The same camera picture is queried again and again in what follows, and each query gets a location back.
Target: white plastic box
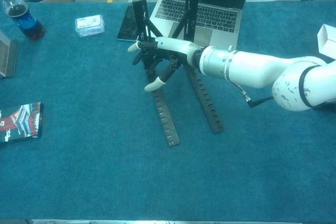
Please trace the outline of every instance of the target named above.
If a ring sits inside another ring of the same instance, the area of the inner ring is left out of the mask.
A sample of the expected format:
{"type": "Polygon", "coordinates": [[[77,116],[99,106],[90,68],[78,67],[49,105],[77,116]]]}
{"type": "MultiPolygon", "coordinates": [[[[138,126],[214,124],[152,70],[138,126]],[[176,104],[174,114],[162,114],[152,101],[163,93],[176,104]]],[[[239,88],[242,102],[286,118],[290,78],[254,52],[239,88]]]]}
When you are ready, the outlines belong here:
{"type": "Polygon", "coordinates": [[[76,18],[76,32],[79,37],[100,34],[105,31],[105,22],[101,15],[76,18]]]}
{"type": "Polygon", "coordinates": [[[323,24],[317,34],[319,52],[336,59],[336,28],[323,24]]]}

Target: plastic bottle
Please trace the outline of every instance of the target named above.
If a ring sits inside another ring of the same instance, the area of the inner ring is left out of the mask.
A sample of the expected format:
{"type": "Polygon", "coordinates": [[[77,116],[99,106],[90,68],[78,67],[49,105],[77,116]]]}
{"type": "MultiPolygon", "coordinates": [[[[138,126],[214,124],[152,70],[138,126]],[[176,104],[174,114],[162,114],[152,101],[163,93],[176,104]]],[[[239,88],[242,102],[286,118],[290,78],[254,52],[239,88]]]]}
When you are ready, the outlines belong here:
{"type": "Polygon", "coordinates": [[[5,13],[14,20],[20,30],[30,39],[43,37],[44,28],[41,23],[30,14],[28,5],[23,0],[3,0],[5,13]]]}

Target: laptop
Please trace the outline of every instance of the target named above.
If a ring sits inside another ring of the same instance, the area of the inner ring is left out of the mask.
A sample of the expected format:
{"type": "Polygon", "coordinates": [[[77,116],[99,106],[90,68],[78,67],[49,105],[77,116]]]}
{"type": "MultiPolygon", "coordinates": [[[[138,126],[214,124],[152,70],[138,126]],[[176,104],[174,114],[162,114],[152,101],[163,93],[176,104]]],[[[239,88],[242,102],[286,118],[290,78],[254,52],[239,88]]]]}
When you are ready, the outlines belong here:
{"type": "MultiPolygon", "coordinates": [[[[198,0],[194,42],[201,47],[235,50],[246,0],[198,0]]],[[[150,17],[165,37],[171,37],[183,17],[185,0],[158,0],[150,17]]],[[[183,29],[179,35],[183,39],[183,29]]]]}

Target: teal tablecloth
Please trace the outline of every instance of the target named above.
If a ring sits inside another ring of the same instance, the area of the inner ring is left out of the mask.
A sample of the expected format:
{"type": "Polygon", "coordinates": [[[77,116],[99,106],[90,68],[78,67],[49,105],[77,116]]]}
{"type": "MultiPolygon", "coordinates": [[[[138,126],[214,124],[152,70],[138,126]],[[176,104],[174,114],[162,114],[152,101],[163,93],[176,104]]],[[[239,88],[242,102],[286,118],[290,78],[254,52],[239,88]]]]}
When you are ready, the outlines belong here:
{"type": "MultiPolygon", "coordinates": [[[[45,105],[42,138],[0,146],[0,218],[335,222],[336,114],[251,109],[232,84],[202,77],[225,125],[213,134],[181,68],[164,87],[181,140],[168,147],[143,67],[116,40],[126,6],[32,3],[37,41],[0,15],[20,43],[0,107],[45,105]],[[106,31],[78,37],[75,19],[96,14],[106,31]]],[[[335,13],[334,1],[247,3],[238,49],[319,56],[335,13]]]]}

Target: smartphone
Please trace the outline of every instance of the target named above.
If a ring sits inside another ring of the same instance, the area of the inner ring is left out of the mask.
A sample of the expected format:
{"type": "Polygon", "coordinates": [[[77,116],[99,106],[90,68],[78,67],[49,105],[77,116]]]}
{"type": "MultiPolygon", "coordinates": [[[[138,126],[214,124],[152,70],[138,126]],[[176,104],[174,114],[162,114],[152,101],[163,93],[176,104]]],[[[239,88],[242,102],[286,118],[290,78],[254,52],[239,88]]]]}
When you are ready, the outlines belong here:
{"type": "Polygon", "coordinates": [[[136,41],[138,38],[138,27],[136,24],[137,22],[135,21],[134,9],[133,6],[130,5],[126,9],[117,39],[124,41],[136,41]]]}

